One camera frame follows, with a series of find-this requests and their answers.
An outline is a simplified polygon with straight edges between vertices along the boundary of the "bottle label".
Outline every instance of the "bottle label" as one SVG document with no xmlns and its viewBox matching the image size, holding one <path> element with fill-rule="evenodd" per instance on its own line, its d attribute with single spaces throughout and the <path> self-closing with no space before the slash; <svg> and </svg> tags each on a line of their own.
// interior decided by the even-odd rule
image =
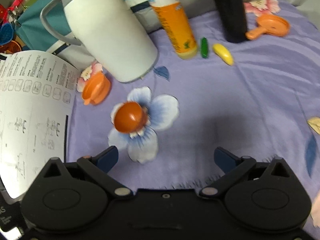
<svg viewBox="0 0 320 240">
<path fill-rule="evenodd" d="M 148 0 L 177 53 L 196 46 L 188 18 L 179 0 Z"/>
</svg>

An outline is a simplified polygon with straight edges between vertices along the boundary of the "black cylinder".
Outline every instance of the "black cylinder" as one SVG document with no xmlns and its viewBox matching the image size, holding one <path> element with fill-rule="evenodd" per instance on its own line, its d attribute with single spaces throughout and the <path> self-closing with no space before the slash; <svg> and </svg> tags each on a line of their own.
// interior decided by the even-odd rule
<svg viewBox="0 0 320 240">
<path fill-rule="evenodd" d="M 243 0 L 214 0 L 219 12 L 224 36 L 227 41 L 239 43 L 246 41 L 248 30 Z"/>
</svg>

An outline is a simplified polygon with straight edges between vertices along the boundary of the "white thermos jug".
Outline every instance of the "white thermos jug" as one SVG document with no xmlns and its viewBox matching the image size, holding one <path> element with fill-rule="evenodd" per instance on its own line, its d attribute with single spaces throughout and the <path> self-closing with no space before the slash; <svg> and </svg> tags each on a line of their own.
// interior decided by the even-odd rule
<svg viewBox="0 0 320 240">
<path fill-rule="evenodd" d="M 61 35 L 46 19 L 59 2 L 76 39 Z M 124 0 L 52 0 L 42 9 L 40 20 L 57 39 L 83 43 L 120 82 L 143 76 L 157 60 L 156 46 Z"/>
</svg>

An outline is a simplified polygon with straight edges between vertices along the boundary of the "yellow toy banana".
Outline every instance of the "yellow toy banana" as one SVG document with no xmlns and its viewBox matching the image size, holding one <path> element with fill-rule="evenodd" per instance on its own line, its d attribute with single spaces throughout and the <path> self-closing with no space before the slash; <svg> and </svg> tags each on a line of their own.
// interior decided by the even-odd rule
<svg viewBox="0 0 320 240">
<path fill-rule="evenodd" d="M 233 57 L 227 48 L 221 44 L 213 44 L 212 46 L 213 51 L 220 57 L 222 60 L 227 63 L 228 65 L 233 65 Z"/>
</svg>

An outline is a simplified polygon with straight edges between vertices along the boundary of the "purple bedsheet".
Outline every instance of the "purple bedsheet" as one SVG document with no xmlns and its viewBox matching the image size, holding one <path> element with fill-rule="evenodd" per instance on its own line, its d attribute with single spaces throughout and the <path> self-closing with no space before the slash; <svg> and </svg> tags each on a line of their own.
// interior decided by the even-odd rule
<svg viewBox="0 0 320 240">
<path fill-rule="evenodd" d="M 170 81 L 153 71 L 130 84 L 113 80 L 110 95 L 99 106 L 84 106 L 77 94 L 67 160 L 106 149 L 113 106 L 126 101 L 133 88 L 148 86 L 153 98 L 176 97 L 180 115 L 171 128 L 157 133 L 159 153 L 154 161 L 134 163 L 126 150 L 121 151 L 109 172 L 113 178 L 133 190 L 199 188 L 223 174 L 213 161 L 213 150 L 222 146 L 258 161 L 275 155 L 285 158 L 313 200 L 320 189 L 319 150 L 308 164 L 314 165 L 311 177 L 306 150 L 312 136 L 319 145 L 320 135 L 310 129 L 307 119 L 320 116 L 320 32 L 294 6 L 279 5 L 278 15 L 291 24 L 284 38 L 264 35 L 232 44 L 223 37 L 217 12 L 191 19 L 197 40 L 208 39 L 208 59 L 200 55 L 179 59 L 164 30 L 152 33 L 160 52 L 156 67 L 165 66 Z M 247 14 L 249 29 L 255 27 L 255 18 Z M 214 43 L 230 50 L 233 66 L 212 52 Z M 320 238 L 310 219 L 305 230 Z"/>
</svg>

